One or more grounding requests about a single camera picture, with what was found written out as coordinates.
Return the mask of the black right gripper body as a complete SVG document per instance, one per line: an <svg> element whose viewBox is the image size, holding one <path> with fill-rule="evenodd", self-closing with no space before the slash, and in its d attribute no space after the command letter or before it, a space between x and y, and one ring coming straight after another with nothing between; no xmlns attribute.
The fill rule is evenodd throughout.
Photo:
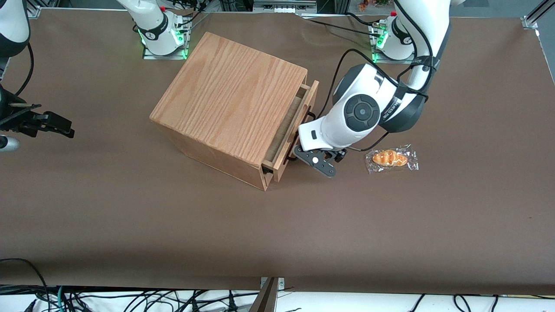
<svg viewBox="0 0 555 312"><path fill-rule="evenodd" d="M42 131L40 122L35 120L38 113L34 113L33 109L15 109L8 106L9 103L26 103L20 97L6 91L4 87L0 87L0 130L2 132L23 133L26 136L36 137L38 131Z"/></svg>

